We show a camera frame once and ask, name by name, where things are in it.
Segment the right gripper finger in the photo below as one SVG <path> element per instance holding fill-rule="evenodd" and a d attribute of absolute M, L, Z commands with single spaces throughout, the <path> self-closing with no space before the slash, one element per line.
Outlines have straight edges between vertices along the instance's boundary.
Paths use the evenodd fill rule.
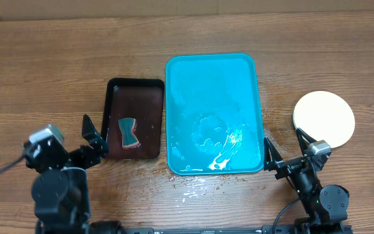
<path fill-rule="evenodd" d="M 264 170 L 276 170 L 284 160 L 268 137 L 264 138 Z"/>
<path fill-rule="evenodd" d="M 315 154 L 315 150 L 313 149 L 313 143 L 315 143 L 316 141 L 306 132 L 304 132 L 301 128 L 297 128 L 295 132 L 303 157 L 312 157 Z"/>

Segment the green plate top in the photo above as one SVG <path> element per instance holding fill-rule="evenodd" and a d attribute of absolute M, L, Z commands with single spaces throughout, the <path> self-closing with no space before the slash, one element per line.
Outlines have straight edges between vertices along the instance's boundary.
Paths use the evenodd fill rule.
<path fill-rule="evenodd" d="M 332 148 L 347 143 L 355 131 L 355 116 L 349 104 L 327 91 L 304 95 L 296 103 L 292 118 L 296 129 L 317 141 L 324 140 Z"/>

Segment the green and orange sponge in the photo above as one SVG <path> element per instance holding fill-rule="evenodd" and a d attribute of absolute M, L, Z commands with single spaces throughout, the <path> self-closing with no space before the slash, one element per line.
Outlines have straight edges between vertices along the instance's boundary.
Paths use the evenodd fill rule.
<path fill-rule="evenodd" d="M 123 149 L 131 149 L 138 147 L 140 142 L 135 135 L 136 119 L 122 118 L 118 120 L 119 130 L 121 131 L 121 141 Z"/>

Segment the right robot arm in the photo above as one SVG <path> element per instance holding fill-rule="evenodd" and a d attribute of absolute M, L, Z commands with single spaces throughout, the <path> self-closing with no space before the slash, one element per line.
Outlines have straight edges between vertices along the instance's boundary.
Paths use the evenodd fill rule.
<path fill-rule="evenodd" d="M 277 215 L 272 225 L 262 227 L 264 233 L 352 233 L 347 220 L 349 192 L 340 185 L 322 186 L 317 173 L 329 159 L 332 149 L 324 140 L 315 140 L 302 129 L 296 130 L 302 156 L 285 161 L 269 138 L 264 139 L 264 170 L 275 171 L 276 179 L 285 178 L 296 191 L 297 198 Z M 294 224 L 279 226 L 281 216 L 300 202 L 305 210 L 304 218 Z"/>

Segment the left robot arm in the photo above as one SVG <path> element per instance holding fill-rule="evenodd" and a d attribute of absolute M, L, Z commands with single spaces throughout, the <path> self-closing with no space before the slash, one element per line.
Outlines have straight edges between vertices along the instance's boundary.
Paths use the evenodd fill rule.
<path fill-rule="evenodd" d="M 101 162 L 108 145 L 86 114 L 82 119 L 82 137 L 88 145 L 68 152 L 62 133 L 49 124 L 33 133 L 23 145 L 26 167 L 39 173 L 31 188 L 37 233 L 90 232 L 86 170 Z"/>

